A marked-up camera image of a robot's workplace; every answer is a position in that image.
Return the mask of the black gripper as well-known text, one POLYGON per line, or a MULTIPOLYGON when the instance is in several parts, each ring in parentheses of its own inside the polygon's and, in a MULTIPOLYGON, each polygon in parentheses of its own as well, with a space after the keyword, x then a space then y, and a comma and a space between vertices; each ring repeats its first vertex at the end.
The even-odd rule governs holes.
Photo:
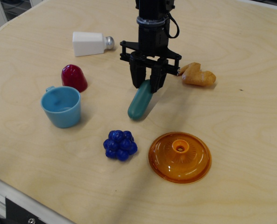
POLYGON ((158 61, 151 67, 150 86, 151 93, 156 93, 162 88, 167 73, 178 75, 179 60, 181 55, 168 49, 170 23, 143 23, 138 22, 138 41, 127 42, 122 41, 121 60, 128 61, 130 64, 130 72, 132 83, 135 88, 139 88, 145 81, 146 77, 146 57, 159 57, 174 60, 174 64, 168 64, 168 61, 158 61), (126 50, 131 49, 135 52, 131 54, 126 50))

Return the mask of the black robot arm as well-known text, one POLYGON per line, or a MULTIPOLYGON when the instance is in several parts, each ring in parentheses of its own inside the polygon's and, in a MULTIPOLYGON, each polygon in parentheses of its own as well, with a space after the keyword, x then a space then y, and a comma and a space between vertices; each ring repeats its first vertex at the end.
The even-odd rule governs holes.
POLYGON ((168 48, 170 23, 175 19, 170 12, 175 8, 172 0, 137 0, 139 15, 138 41, 120 43, 120 59, 129 62, 132 83, 140 88, 146 78, 146 69, 151 69, 150 91, 162 88, 167 74, 178 75, 181 55, 168 48))

